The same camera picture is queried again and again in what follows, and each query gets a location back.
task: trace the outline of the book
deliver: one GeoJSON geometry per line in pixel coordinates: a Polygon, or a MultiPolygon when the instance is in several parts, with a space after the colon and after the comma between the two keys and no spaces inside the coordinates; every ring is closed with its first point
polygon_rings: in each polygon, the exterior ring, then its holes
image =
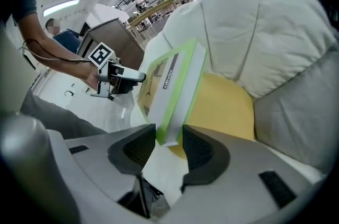
{"type": "Polygon", "coordinates": [[[205,48],[191,39],[150,64],[137,103],[146,121],[156,125],[160,145],[179,144],[206,54],[205,48]]]}

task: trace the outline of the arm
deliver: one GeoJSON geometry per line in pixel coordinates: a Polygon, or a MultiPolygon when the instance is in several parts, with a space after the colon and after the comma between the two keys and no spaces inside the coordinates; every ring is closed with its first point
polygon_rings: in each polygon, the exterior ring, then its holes
{"type": "MultiPolygon", "coordinates": [[[[66,58],[66,59],[82,59],[82,57],[77,56],[76,54],[68,51],[65,47],[60,45],[54,39],[49,38],[43,31],[38,16],[36,14],[30,14],[25,16],[18,22],[18,26],[22,37],[24,40],[35,39],[41,44],[47,51],[54,54],[55,56],[66,58]]],[[[38,44],[35,42],[30,42],[27,46],[32,52],[36,53],[38,56],[45,58],[53,58],[44,52],[38,44]]],[[[65,61],[52,61],[44,60],[37,58],[36,59],[51,69],[60,71],[65,74],[72,75],[74,77],[80,78],[94,89],[96,89],[98,76],[97,76],[97,67],[92,63],[74,63],[74,62],[65,62],[65,61]]]]}
{"type": "MultiPolygon", "coordinates": [[[[68,51],[61,46],[54,39],[49,38],[43,31],[37,12],[36,0],[13,0],[13,18],[15,19],[20,29],[21,35],[24,40],[34,39],[41,44],[46,50],[55,56],[66,59],[82,59],[74,53],[68,51]]],[[[28,48],[36,53],[38,56],[44,58],[52,58],[46,52],[44,52],[38,44],[30,42],[28,48]]],[[[84,80],[89,86],[96,89],[99,76],[97,73],[97,67],[89,62],[86,63],[74,63],[65,61],[52,61],[35,57],[42,64],[50,67],[51,69],[60,71],[65,74],[72,75],[74,77],[84,80]]]]}
{"type": "Polygon", "coordinates": [[[139,6],[141,6],[143,3],[145,3],[146,2],[146,0],[140,0],[140,1],[138,1],[137,2],[137,4],[139,5],[139,6]]]}
{"type": "Polygon", "coordinates": [[[70,32],[72,32],[73,35],[76,36],[76,37],[79,39],[79,41],[83,41],[83,37],[80,37],[80,34],[79,34],[79,33],[75,32],[75,31],[73,31],[73,30],[71,30],[71,29],[67,29],[67,30],[69,30],[70,32]]]}

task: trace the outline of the yellow pad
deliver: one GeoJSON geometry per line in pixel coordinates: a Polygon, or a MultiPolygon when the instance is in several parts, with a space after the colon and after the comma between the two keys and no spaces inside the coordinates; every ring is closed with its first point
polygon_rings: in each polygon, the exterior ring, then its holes
{"type": "MultiPolygon", "coordinates": [[[[201,76],[198,94],[186,124],[254,140],[253,100],[233,81],[216,74],[201,76]]],[[[180,158],[186,158],[182,144],[169,147],[180,158]]]]}

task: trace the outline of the white wall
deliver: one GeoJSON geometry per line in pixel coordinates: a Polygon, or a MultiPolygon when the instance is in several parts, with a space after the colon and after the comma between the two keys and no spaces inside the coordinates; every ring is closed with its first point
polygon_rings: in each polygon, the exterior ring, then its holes
{"type": "Polygon", "coordinates": [[[86,22],[90,27],[94,27],[100,23],[119,18],[121,22],[126,22],[129,18],[128,14],[125,11],[112,8],[110,6],[105,6],[101,4],[96,4],[91,10],[91,13],[86,19],[86,22]]]}
{"type": "Polygon", "coordinates": [[[92,12],[88,15],[86,19],[86,23],[88,24],[90,28],[95,27],[98,24],[100,24],[99,20],[96,17],[94,17],[92,12]]]}

